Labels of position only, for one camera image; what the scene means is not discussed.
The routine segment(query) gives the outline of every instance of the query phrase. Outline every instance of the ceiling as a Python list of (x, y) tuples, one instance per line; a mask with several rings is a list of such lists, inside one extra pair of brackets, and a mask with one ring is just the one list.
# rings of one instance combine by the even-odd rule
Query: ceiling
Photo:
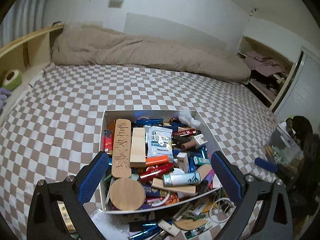
[(236, 5), (257, 18), (278, 24), (316, 47), (320, 47), (320, 29), (302, 0), (232, 0)]

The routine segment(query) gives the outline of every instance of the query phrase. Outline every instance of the bed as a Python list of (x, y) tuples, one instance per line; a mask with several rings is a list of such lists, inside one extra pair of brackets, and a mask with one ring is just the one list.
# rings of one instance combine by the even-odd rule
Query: bed
[[(62, 181), (99, 151), (104, 110), (198, 111), (228, 160), (245, 173), (273, 181), (256, 167), (276, 127), (272, 112), (243, 85), (202, 75), (117, 65), (56, 66), (12, 110), (0, 131), (0, 212), (26, 239), (29, 205), (40, 179)], [(100, 206), (99, 190), (84, 207)], [(244, 235), (259, 213), (257, 203)], [(212, 237), (223, 224), (213, 225)]]

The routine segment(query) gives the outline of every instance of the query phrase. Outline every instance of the wooden bed frame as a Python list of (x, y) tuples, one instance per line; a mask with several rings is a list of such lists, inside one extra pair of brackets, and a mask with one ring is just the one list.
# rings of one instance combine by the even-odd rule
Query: wooden bed frame
[(0, 127), (35, 81), (44, 75), (43, 69), (51, 64), (52, 46), (63, 27), (60, 24), (31, 32), (0, 48), (0, 87), (7, 71), (18, 69), (22, 73), (22, 83), (6, 100), (0, 115)]

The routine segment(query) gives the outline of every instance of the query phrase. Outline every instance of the cardboard box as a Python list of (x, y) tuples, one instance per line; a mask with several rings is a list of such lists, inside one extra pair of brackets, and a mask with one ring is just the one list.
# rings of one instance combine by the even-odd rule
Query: cardboard box
[[(103, 151), (104, 145), (103, 145), (103, 137), (104, 137), (104, 129), (111, 124), (115, 119), (123, 118), (123, 119), (129, 119), (132, 122), (135, 122), (138, 117), (140, 116), (147, 116), (149, 118), (163, 118), (165, 122), (169, 122), (172, 117), (178, 117), (179, 111), (177, 110), (106, 110), (103, 114), (103, 120), (101, 125), (101, 134), (100, 134), (100, 151)], [(191, 111), (191, 115), (195, 120), (198, 120), (201, 122), (199, 130), (201, 130), (202, 134), (207, 138), (208, 143), (207, 146), (207, 152), (208, 152), (208, 158), (211, 158), (211, 154), (215, 151), (221, 151), (221, 148), (215, 139), (214, 135), (211, 133), (209, 127), (201, 117), (201, 115), (197, 111)], [(102, 210), (106, 214), (129, 214), (129, 213), (143, 213), (143, 212), (149, 212), (154, 211), (158, 209), (168, 208), (180, 204), (187, 203), (189, 201), (198, 199), (200, 197), (203, 197), (205, 195), (208, 195), (212, 193), (213, 191), (217, 190), (217, 188), (208, 191), (207, 193), (204, 193), (199, 196), (194, 196), (190, 199), (180, 201), (178, 203), (168, 205), (168, 206), (162, 206), (162, 207), (155, 207), (155, 208), (149, 208), (149, 209), (143, 209), (143, 210), (133, 210), (133, 211), (122, 211), (122, 210), (114, 210), (111, 211), (108, 209), (108, 206), (106, 206), (106, 186), (103, 182), (105, 179), (105, 176), (102, 178), (99, 189), (100, 189), (100, 198), (101, 198), (101, 205)]]

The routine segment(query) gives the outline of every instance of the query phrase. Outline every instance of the pink cloth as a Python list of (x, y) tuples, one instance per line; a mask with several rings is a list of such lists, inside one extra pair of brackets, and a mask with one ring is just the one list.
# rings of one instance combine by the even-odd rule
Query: pink cloth
[(260, 55), (255, 51), (247, 54), (244, 63), (246, 63), (251, 70), (256, 70), (266, 77), (275, 73), (285, 72), (285, 68), (279, 62)]

